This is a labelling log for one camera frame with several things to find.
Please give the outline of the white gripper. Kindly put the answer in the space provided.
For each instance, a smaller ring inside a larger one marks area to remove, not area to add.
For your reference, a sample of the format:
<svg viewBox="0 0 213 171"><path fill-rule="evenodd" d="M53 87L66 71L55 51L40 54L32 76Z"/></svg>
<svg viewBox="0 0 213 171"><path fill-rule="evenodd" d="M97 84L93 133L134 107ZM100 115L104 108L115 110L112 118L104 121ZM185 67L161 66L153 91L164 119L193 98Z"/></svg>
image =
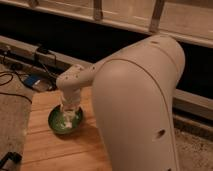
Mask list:
<svg viewBox="0 0 213 171"><path fill-rule="evenodd" d="M61 101L64 106L78 106L81 101L81 91L63 91Z"/></svg>

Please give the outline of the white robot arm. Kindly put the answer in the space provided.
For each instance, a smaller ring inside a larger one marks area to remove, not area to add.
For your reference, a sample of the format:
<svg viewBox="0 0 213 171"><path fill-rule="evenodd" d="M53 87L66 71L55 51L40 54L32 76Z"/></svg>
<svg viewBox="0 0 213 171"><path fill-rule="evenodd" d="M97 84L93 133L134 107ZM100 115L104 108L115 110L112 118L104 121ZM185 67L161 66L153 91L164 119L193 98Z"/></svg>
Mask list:
<svg viewBox="0 0 213 171"><path fill-rule="evenodd" d="M185 55L166 35L153 35L56 81L62 110L92 89L92 106L112 171L180 171L172 118L173 94Z"/></svg>

